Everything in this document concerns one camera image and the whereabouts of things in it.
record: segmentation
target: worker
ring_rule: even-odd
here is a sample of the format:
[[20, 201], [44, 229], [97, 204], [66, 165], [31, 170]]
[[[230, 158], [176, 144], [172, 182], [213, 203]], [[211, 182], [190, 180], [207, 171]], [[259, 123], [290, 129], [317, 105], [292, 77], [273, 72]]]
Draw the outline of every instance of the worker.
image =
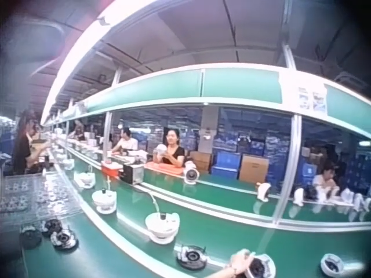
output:
[[138, 140], [132, 138], [132, 132], [128, 127], [124, 127], [121, 130], [121, 139], [120, 141], [118, 141], [117, 145], [112, 149], [112, 153], [118, 152], [120, 150], [122, 151], [138, 150]]
[[185, 151], [181, 146], [179, 146], [179, 141], [179, 130], [169, 129], [166, 134], [167, 150], [163, 155], [155, 153], [154, 162], [172, 164], [175, 167], [181, 168], [184, 163]]
[[230, 263], [222, 270], [211, 274], [207, 278], [236, 278], [244, 274], [254, 260], [255, 253], [241, 250], [231, 257]]
[[326, 192], [339, 188], [334, 181], [335, 167], [332, 162], [328, 161], [323, 166], [322, 174], [316, 175], [313, 179], [313, 186], [321, 186]]
[[73, 132], [71, 132], [68, 135], [68, 138], [74, 138], [78, 141], [84, 141], [85, 136], [83, 133], [84, 133], [84, 126], [82, 122], [80, 122], [79, 120], [75, 120], [75, 129]]
[[41, 147], [31, 151], [32, 137], [37, 132], [37, 122], [31, 114], [23, 113], [18, 124], [18, 132], [13, 150], [13, 174], [26, 174], [39, 162], [40, 154], [49, 147], [44, 143]]

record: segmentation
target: gray ceiling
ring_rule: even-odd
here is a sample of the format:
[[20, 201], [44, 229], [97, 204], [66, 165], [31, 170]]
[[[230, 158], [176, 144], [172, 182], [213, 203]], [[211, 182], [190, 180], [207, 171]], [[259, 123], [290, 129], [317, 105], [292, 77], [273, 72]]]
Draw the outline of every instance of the gray ceiling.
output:
[[[326, 1], [293, 0], [290, 9], [285, 9], [285, 0], [174, 0], [165, 8], [164, 1], [154, 5], [156, 12], [137, 19], [134, 16], [130, 23], [121, 24], [98, 43], [66, 83], [52, 112], [65, 109], [71, 96], [80, 100], [108, 87], [117, 65], [124, 68], [121, 81], [190, 64], [285, 66], [280, 38], [287, 32], [298, 70], [329, 79], [344, 72], [354, 75], [361, 81], [345, 84], [368, 94], [370, 51], [352, 22]], [[42, 111], [66, 53], [112, 0], [42, 2], [28, 8], [28, 14], [58, 24], [66, 42], [60, 58], [24, 79], [27, 90], [22, 93], [31, 95], [30, 106], [36, 111]], [[22, 97], [13, 95], [17, 97], [8, 95], [0, 114]]]

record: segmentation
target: cardboard box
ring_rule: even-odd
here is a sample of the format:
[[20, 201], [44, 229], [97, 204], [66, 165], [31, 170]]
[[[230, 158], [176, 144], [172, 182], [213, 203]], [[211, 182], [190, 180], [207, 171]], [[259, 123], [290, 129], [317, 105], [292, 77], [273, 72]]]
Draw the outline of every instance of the cardboard box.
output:
[[269, 160], [260, 156], [243, 155], [239, 180], [250, 183], [265, 182]]
[[210, 163], [212, 160], [212, 155], [210, 153], [192, 151], [190, 153], [190, 157], [195, 163], [198, 171], [202, 173], [209, 172]]

